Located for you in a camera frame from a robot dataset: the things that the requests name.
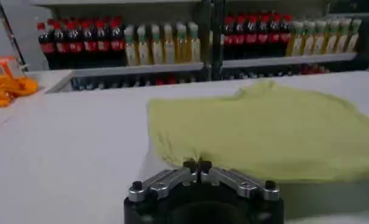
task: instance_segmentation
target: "white table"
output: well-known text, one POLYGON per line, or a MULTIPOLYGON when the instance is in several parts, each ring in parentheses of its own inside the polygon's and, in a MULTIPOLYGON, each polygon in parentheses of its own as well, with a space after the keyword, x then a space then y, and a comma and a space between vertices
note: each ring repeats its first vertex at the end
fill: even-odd
MULTIPOLYGON (((275 81, 344 97, 369 116, 369 72, 283 77, 275 81)), ((0 224, 122 223, 122 201, 128 184, 168 166, 156 158, 150 145, 148 100, 233 94, 254 82, 257 80, 26 98, 6 116, 7 122, 0 116, 0 224)), ((303 208, 306 206, 313 214, 369 214, 369 193, 365 192, 369 191, 369 181, 287 185, 282 189, 288 197, 289 217, 308 213, 303 208), (358 207, 337 200, 339 193, 334 190, 340 186, 339 193, 354 198, 355 203, 360 203, 358 207)))

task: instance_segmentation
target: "shelf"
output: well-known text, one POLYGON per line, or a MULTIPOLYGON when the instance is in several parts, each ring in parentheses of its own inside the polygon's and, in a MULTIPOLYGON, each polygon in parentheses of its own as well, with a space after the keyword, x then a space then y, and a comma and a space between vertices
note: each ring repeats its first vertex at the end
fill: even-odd
POLYGON ((187 63, 187 64, 167 64, 167 65, 141 65, 141 66, 124 66, 114 68, 89 68, 75 69, 72 72, 73 77, 89 77, 104 75, 128 75, 128 74, 144 74, 157 72, 183 72, 198 71, 203 68, 203 63, 187 63))
POLYGON ((224 60, 222 62, 222 67, 223 68, 246 68, 246 67, 272 66, 272 65, 323 63, 323 62, 330 62, 330 61, 349 61, 355 58, 355 56, 356 56, 356 53, 345 53, 345 54, 311 55, 311 56, 299 56, 299 57, 224 60))
POLYGON ((200 0, 29 0, 32 5, 104 5, 129 3, 199 2, 200 0))

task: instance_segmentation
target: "yellow t-shirt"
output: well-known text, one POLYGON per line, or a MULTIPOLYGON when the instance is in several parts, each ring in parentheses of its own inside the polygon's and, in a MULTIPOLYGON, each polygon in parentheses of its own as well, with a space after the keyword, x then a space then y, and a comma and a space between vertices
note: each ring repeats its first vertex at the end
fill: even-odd
POLYGON ((277 181, 369 178, 369 118, 346 100, 265 81, 234 96, 153 99, 156 152, 277 181))

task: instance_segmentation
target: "red label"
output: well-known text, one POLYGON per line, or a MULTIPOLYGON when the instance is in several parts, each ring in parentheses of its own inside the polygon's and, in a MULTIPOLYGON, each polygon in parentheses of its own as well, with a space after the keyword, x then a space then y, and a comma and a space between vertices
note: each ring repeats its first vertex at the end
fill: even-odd
POLYGON ((83 50, 83 44, 81 42, 72 42, 69 44, 69 49, 72 53, 79 53, 83 50))
POLYGON ((43 50, 44 54, 50 54, 55 52, 55 44, 54 43, 46 43, 46 44, 40 44, 41 50, 43 50))
POLYGON ((98 50, 100 51, 108 51, 110 49, 109 41, 98 41, 98 50))
POLYGON ((244 43, 244 35, 235 35, 233 37, 235 44, 243 44, 244 43))
POLYGON ((56 43, 57 51, 59 53, 68 53, 69 52, 69 45, 68 43, 56 43))
POLYGON ((227 44, 227 45, 231 45, 233 42, 232 36, 230 35, 225 35, 223 43, 227 44))
POLYGON ((269 42, 270 43, 277 43, 279 41, 279 34, 278 33, 272 33, 269 35, 269 42))
POLYGON ((289 42, 290 37, 291 37, 290 33, 282 33, 281 36, 280 36, 280 39, 283 43, 287 43, 287 42, 289 42))
POLYGON ((111 48, 114 51, 122 51, 124 49, 124 41, 114 40, 111 42, 111 48))
POLYGON ((245 37, 245 42, 247 44, 253 44, 256 42, 257 36, 256 34, 247 34, 247 36, 245 37))
POLYGON ((258 42, 263 44, 267 41, 267 37, 268 35, 267 34, 259 34, 258 35, 258 42))
POLYGON ((94 52, 98 50, 98 45, 95 41, 85 41, 85 49, 88 52, 94 52))

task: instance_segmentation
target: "orange cloth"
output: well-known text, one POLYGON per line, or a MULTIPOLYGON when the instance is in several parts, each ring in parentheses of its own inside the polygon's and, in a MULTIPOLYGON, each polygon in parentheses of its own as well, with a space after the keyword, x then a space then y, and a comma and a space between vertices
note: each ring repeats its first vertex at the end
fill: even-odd
POLYGON ((15 97, 28 96, 38 89, 38 83, 26 76, 10 78, 0 75, 0 107, 8 106, 15 97))

